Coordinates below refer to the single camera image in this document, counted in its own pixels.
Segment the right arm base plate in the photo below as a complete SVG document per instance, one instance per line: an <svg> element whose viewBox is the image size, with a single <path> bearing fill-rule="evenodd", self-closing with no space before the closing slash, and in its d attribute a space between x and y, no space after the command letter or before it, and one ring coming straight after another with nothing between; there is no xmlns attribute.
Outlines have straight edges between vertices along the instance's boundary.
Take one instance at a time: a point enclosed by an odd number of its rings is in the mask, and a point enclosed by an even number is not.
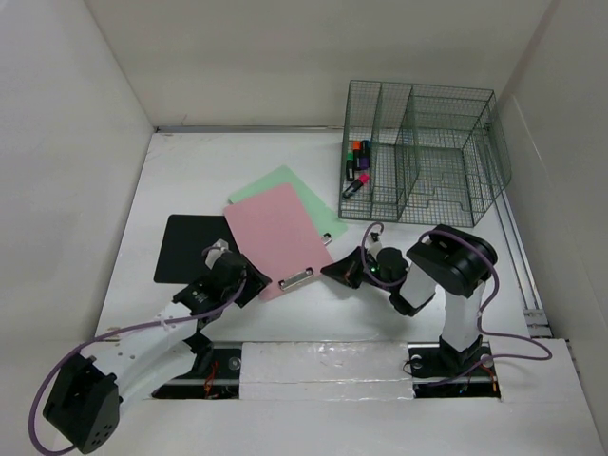
<svg viewBox="0 0 608 456"><path fill-rule="evenodd" d="M471 368L490 354L490 348L482 346L480 354L453 370L440 358L437 344L411 345L402 370L412 379L415 399L500 399L502 394L495 368L487 365Z"/></svg>

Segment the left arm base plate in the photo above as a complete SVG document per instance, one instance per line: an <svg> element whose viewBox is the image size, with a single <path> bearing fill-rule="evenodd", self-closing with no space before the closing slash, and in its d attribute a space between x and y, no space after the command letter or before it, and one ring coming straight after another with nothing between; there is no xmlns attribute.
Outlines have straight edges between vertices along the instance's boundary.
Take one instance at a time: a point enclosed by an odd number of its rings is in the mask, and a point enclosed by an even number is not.
<svg viewBox="0 0 608 456"><path fill-rule="evenodd" d="M162 400L232 400L239 398L241 344L215 347L206 370L191 370L170 380L152 393Z"/></svg>

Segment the orange highlighter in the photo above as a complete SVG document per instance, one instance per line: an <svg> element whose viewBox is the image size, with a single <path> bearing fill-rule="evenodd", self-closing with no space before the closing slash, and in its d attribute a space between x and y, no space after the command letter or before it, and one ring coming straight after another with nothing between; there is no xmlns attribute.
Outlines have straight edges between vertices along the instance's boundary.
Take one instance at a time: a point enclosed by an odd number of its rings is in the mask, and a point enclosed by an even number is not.
<svg viewBox="0 0 608 456"><path fill-rule="evenodd" d="M352 143L352 153L357 158L361 155L362 152L362 143L359 141L355 141Z"/></svg>

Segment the green highlighter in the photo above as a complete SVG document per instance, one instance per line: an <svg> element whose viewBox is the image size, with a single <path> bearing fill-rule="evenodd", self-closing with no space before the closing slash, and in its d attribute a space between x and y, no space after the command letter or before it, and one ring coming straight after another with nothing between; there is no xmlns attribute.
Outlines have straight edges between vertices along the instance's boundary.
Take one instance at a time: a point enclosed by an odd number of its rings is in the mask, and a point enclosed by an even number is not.
<svg viewBox="0 0 608 456"><path fill-rule="evenodd" d="M355 180L355 159L354 153L349 151L346 158L346 181L352 182Z"/></svg>

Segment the blue highlighter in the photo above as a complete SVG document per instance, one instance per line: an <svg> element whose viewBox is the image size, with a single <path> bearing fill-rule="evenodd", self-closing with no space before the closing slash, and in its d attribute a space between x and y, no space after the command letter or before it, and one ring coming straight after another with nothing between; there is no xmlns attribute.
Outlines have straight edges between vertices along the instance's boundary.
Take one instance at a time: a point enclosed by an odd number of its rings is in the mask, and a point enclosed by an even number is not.
<svg viewBox="0 0 608 456"><path fill-rule="evenodd" d="M362 151L366 156L369 156L371 154L372 148L371 148L370 141L368 141L368 140L362 141Z"/></svg>

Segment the pink clipboard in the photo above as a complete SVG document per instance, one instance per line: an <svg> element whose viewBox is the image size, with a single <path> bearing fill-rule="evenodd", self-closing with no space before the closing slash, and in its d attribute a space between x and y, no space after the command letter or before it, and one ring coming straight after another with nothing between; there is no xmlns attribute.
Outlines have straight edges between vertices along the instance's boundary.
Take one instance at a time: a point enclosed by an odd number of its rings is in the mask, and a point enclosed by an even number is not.
<svg viewBox="0 0 608 456"><path fill-rule="evenodd" d="M239 251L271 279L263 301L285 294L279 283L333 262L295 189L283 183L226 206L223 215Z"/></svg>

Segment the purple highlighter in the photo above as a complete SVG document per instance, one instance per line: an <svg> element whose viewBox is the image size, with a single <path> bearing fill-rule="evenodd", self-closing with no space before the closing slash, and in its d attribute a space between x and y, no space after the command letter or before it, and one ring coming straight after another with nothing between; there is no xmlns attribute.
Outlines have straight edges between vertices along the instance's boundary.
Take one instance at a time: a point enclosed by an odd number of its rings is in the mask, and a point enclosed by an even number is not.
<svg viewBox="0 0 608 456"><path fill-rule="evenodd" d="M358 166L360 171L368 170L370 168L370 158L367 155L360 156Z"/></svg>

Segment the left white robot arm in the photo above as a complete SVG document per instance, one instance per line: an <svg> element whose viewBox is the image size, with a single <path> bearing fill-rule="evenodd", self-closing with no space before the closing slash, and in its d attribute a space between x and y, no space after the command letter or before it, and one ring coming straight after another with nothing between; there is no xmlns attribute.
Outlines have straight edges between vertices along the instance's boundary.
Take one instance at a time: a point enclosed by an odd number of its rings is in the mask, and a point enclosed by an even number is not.
<svg viewBox="0 0 608 456"><path fill-rule="evenodd" d="M89 454L117 429L127 408L169 380L211 368L213 343L201 332L236 303L244 307L270 283L245 255L218 246L203 252L203 273L150 322L113 330L71 351L42 385L44 418Z"/></svg>

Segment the green clipboard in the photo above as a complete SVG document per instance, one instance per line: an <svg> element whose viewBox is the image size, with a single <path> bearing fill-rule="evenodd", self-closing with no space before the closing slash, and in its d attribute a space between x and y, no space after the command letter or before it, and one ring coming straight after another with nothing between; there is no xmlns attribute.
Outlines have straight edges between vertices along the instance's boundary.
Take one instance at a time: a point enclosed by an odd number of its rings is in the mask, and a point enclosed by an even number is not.
<svg viewBox="0 0 608 456"><path fill-rule="evenodd" d="M237 203L283 183L289 183L294 188L320 235L330 234L334 239L337 239L348 231L347 224L338 217L336 212L286 165L279 166L232 193L228 197L228 201Z"/></svg>

